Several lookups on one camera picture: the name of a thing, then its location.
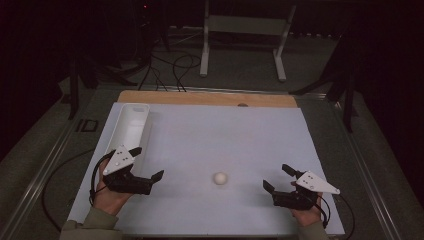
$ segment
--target wooden edge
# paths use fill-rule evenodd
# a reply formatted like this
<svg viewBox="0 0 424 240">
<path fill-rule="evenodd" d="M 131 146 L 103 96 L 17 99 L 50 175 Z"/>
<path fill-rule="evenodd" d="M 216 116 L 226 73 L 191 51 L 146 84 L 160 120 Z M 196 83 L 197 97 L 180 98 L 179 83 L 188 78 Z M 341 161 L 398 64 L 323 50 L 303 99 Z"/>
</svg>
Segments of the wooden edge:
<svg viewBox="0 0 424 240">
<path fill-rule="evenodd" d="M 118 102 L 297 108 L 296 100 L 290 95 L 251 93 L 125 90 L 119 95 Z"/>
</svg>

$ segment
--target white table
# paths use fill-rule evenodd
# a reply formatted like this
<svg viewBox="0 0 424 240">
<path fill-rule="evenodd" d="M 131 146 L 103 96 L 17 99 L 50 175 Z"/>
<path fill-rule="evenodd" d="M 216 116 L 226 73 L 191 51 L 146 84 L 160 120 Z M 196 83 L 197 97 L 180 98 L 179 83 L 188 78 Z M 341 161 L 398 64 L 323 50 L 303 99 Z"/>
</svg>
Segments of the white table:
<svg viewBox="0 0 424 240">
<path fill-rule="evenodd" d="M 89 210 L 92 169 L 106 153 L 124 104 L 115 103 L 111 109 L 69 219 L 82 222 Z M 138 176 L 165 173 L 149 196 L 134 196 L 124 206 L 118 215 L 119 229 L 155 237 L 296 234 L 289 210 L 273 206 L 262 180 L 278 191 L 293 191 L 294 179 L 281 170 L 283 163 L 325 179 L 299 108 L 170 104 L 150 108 L 153 127 Z M 213 173 L 219 171 L 229 176 L 222 186 L 212 182 Z M 344 234 L 333 198 L 329 194 L 324 198 L 331 208 L 327 233 Z"/>
</svg>

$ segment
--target metal frame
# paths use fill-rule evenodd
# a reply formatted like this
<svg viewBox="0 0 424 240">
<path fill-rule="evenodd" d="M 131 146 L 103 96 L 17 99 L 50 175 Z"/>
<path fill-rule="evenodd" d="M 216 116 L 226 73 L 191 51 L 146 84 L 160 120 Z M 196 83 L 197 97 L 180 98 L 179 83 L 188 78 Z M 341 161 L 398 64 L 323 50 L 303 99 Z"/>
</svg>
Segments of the metal frame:
<svg viewBox="0 0 424 240">
<path fill-rule="evenodd" d="M 205 18 L 203 28 L 203 51 L 200 63 L 200 76 L 208 75 L 209 65 L 209 32 L 232 32 L 232 33 L 251 33 L 266 34 L 280 36 L 280 44 L 277 49 L 273 50 L 275 67 L 277 69 L 278 80 L 286 81 L 286 73 L 284 71 L 281 54 L 289 35 L 290 26 L 293 20 L 296 5 L 291 7 L 287 19 L 267 19 L 267 18 L 247 18 L 233 16 L 219 16 L 209 14 L 209 0 L 205 0 Z"/>
</svg>

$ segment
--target wire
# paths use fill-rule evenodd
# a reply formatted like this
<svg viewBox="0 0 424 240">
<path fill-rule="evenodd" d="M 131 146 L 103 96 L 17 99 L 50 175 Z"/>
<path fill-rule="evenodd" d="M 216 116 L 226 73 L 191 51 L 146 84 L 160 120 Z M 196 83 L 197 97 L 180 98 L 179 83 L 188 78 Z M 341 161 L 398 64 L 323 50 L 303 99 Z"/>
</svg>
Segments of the wire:
<svg viewBox="0 0 424 240">
<path fill-rule="evenodd" d="M 62 162 L 59 166 L 57 166 L 53 171 L 52 171 L 52 173 L 50 174 L 50 176 L 49 176 L 49 178 L 47 179 L 47 181 L 46 181 L 46 184 L 43 186 L 43 190 L 41 191 L 41 205 L 42 205 L 42 207 L 43 207 L 43 212 L 44 212 L 44 214 L 46 215 L 46 217 L 47 217 L 47 219 L 53 224 L 53 226 L 56 228 L 56 230 L 58 231 L 58 232 L 61 232 L 61 227 L 59 226 L 59 224 L 57 224 L 56 223 L 56 221 L 53 219 L 53 217 L 50 215 L 50 213 L 49 213 L 49 211 L 47 210 L 47 207 L 46 207 L 46 199 L 45 199 L 45 196 L 46 196 L 46 189 L 47 189 L 47 186 L 48 186 L 48 184 L 49 184 L 49 182 L 50 182 L 50 180 L 52 179 L 52 177 L 53 177 L 53 175 L 61 168 L 61 167 L 63 167 L 65 164 L 67 164 L 67 163 L 69 163 L 69 162 L 71 162 L 71 161 L 73 161 L 73 160 L 75 160 L 75 159 L 77 159 L 77 158 L 79 158 L 79 157 L 81 157 L 81 156 L 83 156 L 84 154 L 87 154 L 87 153 L 89 153 L 89 152 L 92 152 L 92 151 L 94 151 L 94 148 L 93 149 L 90 149 L 90 150 L 87 150 L 87 151 L 85 151 L 85 152 L 82 152 L 82 153 L 80 153 L 80 154 L 78 154 L 78 155 L 76 155 L 76 156 L 74 156 L 74 157 L 71 157 L 71 158 L 69 158 L 69 159 L 67 159 L 67 160 L 65 160 L 64 162 Z"/>
<path fill-rule="evenodd" d="M 323 200 L 323 201 L 324 201 L 325 205 L 327 205 L 327 209 L 328 209 L 328 221 L 330 222 L 330 218 L 331 218 L 331 210 L 330 210 L 330 206 L 328 205 L 328 202 L 327 202 L 327 201 L 325 201 L 325 199 L 324 199 L 322 196 L 318 195 L 318 197 L 319 197 L 319 198 L 321 198 L 321 200 Z"/>
<path fill-rule="evenodd" d="M 162 58 L 159 58 L 159 57 L 157 57 L 157 56 L 154 56 L 153 54 L 152 54 L 152 57 L 153 58 L 155 58 L 155 59 L 157 59 L 157 60 L 159 60 L 159 61 L 162 61 L 162 62 L 164 62 L 164 63 L 167 63 L 167 64 L 170 64 L 171 66 L 172 66 L 172 73 L 173 73 L 173 75 L 174 75 L 174 77 L 175 77 L 175 79 L 176 79 L 176 81 L 177 81 L 177 89 L 178 89 L 178 91 L 181 91 L 181 89 L 180 89 L 180 87 L 183 89 L 183 91 L 184 92 L 187 92 L 187 90 L 185 89 L 185 87 L 183 86 L 183 84 L 181 83 L 181 79 L 188 73 L 188 71 L 190 70 L 190 69 L 192 69 L 192 68 L 195 68 L 195 67 L 197 67 L 197 66 L 199 66 L 200 65 L 200 63 L 201 63 L 201 61 L 200 61 L 200 57 L 198 57 L 198 56 L 195 56 L 195 55 L 192 55 L 192 54 L 190 54 L 190 53 L 187 53 L 187 52 L 185 52 L 185 51 L 172 51 L 172 52 L 177 52 L 177 53 L 184 53 L 185 55 L 183 55 L 183 56 L 181 56 L 181 57 L 178 57 L 177 59 L 175 59 L 174 60 L 174 62 L 169 62 L 169 61 L 167 61 L 167 60 L 164 60 L 164 59 L 162 59 Z M 183 58 L 186 58 L 186 57 L 190 57 L 190 59 L 191 59 L 191 63 L 190 63 L 190 65 L 189 66 L 181 66 L 181 65 L 178 65 L 177 64 L 177 62 L 178 61 L 180 61 L 181 59 L 183 59 Z M 177 76 L 177 73 L 176 73 L 176 68 L 182 68 L 182 69 L 185 69 L 185 71 L 184 71 L 184 73 L 181 75 L 181 76 Z"/>
<path fill-rule="evenodd" d="M 352 237 L 353 232 L 355 231 L 355 214 L 353 213 L 352 207 L 349 205 L 349 203 L 346 201 L 346 199 L 339 194 L 340 198 L 346 203 L 346 206 L 349 208 L 350 213 L 352 214 L 352 230 L 350 231 L 349 235 L 347 236 L 346 239 L 350 239 L 350 237 Z"/>
<path fill-rule="evenodd" d="M 203 33 L 203 31 L 200 31 L 200 32 L 195 33 L 195 34 L 192 34 L 192 35 L 190 35 L 189 37 L 186 37 L 186 38 L 184 38 L 184 39 L 181 39 L 181 40 L 179 40 L 179 41 L 177 41 L 177 42 L 170 43 L 170 44 L 169 44 L 169 46 L 177 45 L 177 44 L 179 44 L 179 43 L 182 43 L 182 42 L 184 42 L 184 41 L 187 41 L 187 40 L 189 40 L 189 39 L 192 39 L 192 38 L 194 38 L 194 37 L 196 37 L 196 36 L 199 36 L 199 35 L 200 35 L 200 34 L 202 34 L 202 33 Z"/>
<path fill-rule="evenodd" d="M 115 151 L 116 150 L 112 150 L 110 153 L 108 153 L 108 154 L 106 154 L 106 155 L 104 155 L 102 158 L 100 158 L 100 160 L 96 163 L 96 166 L 94 166 L 94 169 L 93 169 L 93 174 L 91 174 L 91 189 L 90 189 L 90 197 L 89 197 L 89 201 L 90 201 L 90 204 L 91 204 L 91 206 L 93 206 L 93 203 L 94 203 L 94 198 L 96 197 L 96 193 L 98 192 L 98 191 L 96 191 L 95 189 L 95 186 L 94 186 L 94 183 L 96 182 L 96 174 L 97 174 L 97 170 L 99 169 L 99 166 L 100 166 L 100 164 L 104 161 L 104 160 L 106 160 L 106 159 L 109 159 L 109 158 L 111 158 L 112 156 L 113 156 L 113 154 L 115 153 Z"/>
<path fill-rule="evenodd" d="M 329 218 L 327 218 L 327 214 L 325 214 L 325 212 L 324 212 L 324 210 L 321 208 L 321 206 L 320 205 L 318 205 L 317 203 L 316 203 L 316 201 L 312 201 L 312 199 L 310 199 L 309 197 L 307 197 L 307 196 L 305 196 L 304 194 L 302 194 L 301 192 L 299 192 L 299 195 L 300 196 L 302 196 L 302 197 L 304 197 L 306 200 L 308 200 L 309 202 L 311 202 L 311 203 L 313 203 L 314 204 L 314 206 L 322 213 L 322 215 L 323 215 L 323 217 L 324 217 L 324 220 L 322 221 L 322 226 L 324 227 L 324 228 L 326 228 L 327 227 L 327 225 L 328 225 L 328 221 L 330 220 Z"/>
<path fill-rule="evenodd" d="M 165 84 L 163 84 L 163 82 L 160 80 L 160 71 L 154 67 L 152 67 L 153 70 L 153 74 L 156 77 L 156 91 L 159 89 L 159 83 L 162 85 L 162 87 L 165 89 L 165 91 L 168 92 L 168 89 L 166 88 Z"/>
<path fill-rule="evenodd" d="M 151 68 L 152 68 L 152 58 L 150 57 L 149 58 L 149 68 L 147 68 L 147 72 L 144 75 L 143 80 L 141 80 L 140 86 L 138 86 L 138 89 L 137 89 L 138 91 L 140 91 L 141 87 L 143 86 L 144 82 L 146 81 L 147 76 L 149 75 L 149 72 L 150 72 L 150 69 Z"/>
</svg>

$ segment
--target dark background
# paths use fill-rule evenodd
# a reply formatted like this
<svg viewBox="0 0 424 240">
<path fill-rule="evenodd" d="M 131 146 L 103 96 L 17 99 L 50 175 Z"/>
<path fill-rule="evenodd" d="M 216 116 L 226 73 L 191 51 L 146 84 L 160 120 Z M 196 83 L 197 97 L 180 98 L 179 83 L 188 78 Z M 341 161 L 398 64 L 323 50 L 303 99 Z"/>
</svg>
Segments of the dark background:
<svg viewBox="0 0 424 240">
<path fill-rule="evenodd" d="M 112 65 L 122 58 L 146 54 L 145 47 L 169 25 L 203 26 L 203 1 L 156 2 L 160 2 L 156 8 L 130 17 L 128 8 L 149 2 L 119 1 L 120 8 L 113 1 L 0 2 L 0 159 L 62 96 L 57 82 L 69 75 L 69 56 L 74 47 L 102 64 Z M 288 11 L 287 2 L 281 1 L 261 1 L 264 6 L 275 5 L 273 8 L 258 7 L 254 0 L 243 1 L 243 8 L 235 7 L 237 4 L 211 1 L 211 12 L 277 18 Z M 107 19 L 105 9 L 109 9 Z M 128 36 L 118 41 L 111 36 L 113 28 L 108 29 L 107 20 L 114 19 L 110 9 L 117 9 L 118 18 L 125 16 L 122 23 L 117 23 L 115 15 L 115 29 L 131 24 L 140 27 L 145 21 L 149 21 L 149 28 L 140 27 L 135 32 L 133 26 L 128 27 L 132 30 L 120 33 Z M 341 37 L 326 70 L 342 68 L 355 77 L 356 90 L 363 94 L 424 205 L 424 192 L 420 191 L 424 184 L 422 10 L 418 1 L 303 1 L 291 31 L 296 37 Z M 123 46 L 134 38 L 140 48 L 131 56 L 134 49 Z"/>
</svg>

